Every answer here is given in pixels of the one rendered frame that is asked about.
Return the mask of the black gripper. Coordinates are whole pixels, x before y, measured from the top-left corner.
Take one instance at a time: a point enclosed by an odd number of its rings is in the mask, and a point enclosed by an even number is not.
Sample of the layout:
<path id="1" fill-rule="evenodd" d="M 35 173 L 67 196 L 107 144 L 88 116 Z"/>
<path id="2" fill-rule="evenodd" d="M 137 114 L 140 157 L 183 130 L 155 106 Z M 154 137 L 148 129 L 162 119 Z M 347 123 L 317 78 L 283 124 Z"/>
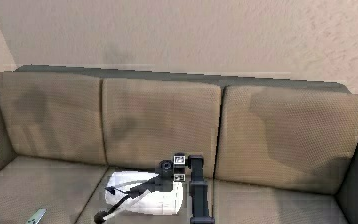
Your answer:
<path id="1" fill-rule="evenodd" d="M 111 215 L 130 197 L 139 197 L 143 193 L 149 191 L 153 192 L 171 192 L 173 190 L 173 162 L 170 160 L 163 160 L 159 163 L 155 171 L 156 176 L 147 180 L 146 182 L 132 187 L 129 191 L 123 191 L 115 186 L 108 186 L 105 188 L 110 194 L 115 195 L 117 192 L 126 194 L 115 205 L 107 211 L 100 211 L 94 216 L 95 224 L 104 224 Z"/>

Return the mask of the beige grey sofa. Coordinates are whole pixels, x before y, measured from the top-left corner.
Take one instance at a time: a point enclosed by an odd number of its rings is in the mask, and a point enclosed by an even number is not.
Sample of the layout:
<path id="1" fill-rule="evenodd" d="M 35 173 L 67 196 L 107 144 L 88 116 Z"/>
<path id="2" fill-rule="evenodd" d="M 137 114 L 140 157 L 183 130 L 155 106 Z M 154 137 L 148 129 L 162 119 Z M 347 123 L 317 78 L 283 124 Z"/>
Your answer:
<path id="1" fill-rule="evenodd" d="M 0 73 L 0 224 L 95 224 L 115 171 L 202 155 L 215 224 L 358 224 L 358 94 L 336 82 L 24 65 Z M 189 224 L 123 211 L 105 224 Z"/>

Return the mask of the grey remote control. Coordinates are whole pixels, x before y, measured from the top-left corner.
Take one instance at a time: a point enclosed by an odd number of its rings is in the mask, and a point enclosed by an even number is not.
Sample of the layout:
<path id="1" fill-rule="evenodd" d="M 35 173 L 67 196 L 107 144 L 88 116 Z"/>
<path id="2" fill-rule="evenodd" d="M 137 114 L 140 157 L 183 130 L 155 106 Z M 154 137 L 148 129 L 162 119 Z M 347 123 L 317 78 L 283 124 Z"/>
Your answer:
<path id="1" fill-rule="evenodd" d="M 39 224 L 41 219 L 46 213 L 46 209 L 38 209 L 26 222 L 25 224 Z"/>

